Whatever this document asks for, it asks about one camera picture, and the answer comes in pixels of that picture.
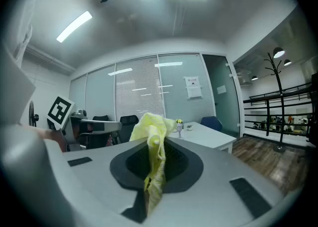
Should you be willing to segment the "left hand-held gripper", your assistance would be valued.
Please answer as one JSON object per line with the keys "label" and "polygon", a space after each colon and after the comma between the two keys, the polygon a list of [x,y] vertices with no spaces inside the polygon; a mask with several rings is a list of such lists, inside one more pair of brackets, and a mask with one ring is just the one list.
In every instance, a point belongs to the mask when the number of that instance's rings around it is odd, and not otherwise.
{"label": "left hand-held gripper", "polygon": [[47,119],[60,132],[67,152],[85,149],[74,136],[73,126],[77,126],[80,132],[115,132],[122,129],[120,122],[87,120],[85,110],[77,109],[73,101],[61,95],[55,99]]}

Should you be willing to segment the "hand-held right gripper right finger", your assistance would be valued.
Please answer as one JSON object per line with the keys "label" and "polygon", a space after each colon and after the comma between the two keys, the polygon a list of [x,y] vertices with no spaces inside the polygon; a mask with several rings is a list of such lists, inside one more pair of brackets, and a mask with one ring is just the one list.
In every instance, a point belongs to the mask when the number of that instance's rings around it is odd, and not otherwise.
{"label": "hand-held right gripper right finger", "polygon": [[148,217],[150,227],[267,227],[266,215],[254,218],[231,180],[246,179],[271,207],[283,199],[282,192],[267,178],[234,155],[173,138],[172,141],[203,161],[203,172],[187,191],[164,194]]}

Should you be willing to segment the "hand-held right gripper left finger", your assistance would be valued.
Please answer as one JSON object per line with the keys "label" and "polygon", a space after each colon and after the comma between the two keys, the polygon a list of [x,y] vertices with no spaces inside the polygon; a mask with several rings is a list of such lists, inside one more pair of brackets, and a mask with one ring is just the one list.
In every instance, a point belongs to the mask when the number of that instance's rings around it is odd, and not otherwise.
{"label": "hand-held right gripper left finger", "polygon": [[108,148],[61,152],[55,141],[45,140],[48,158],[75,223],[143,223],[143,195],[119,185],[110,171],[111,160],[140,144],[128,142]]}

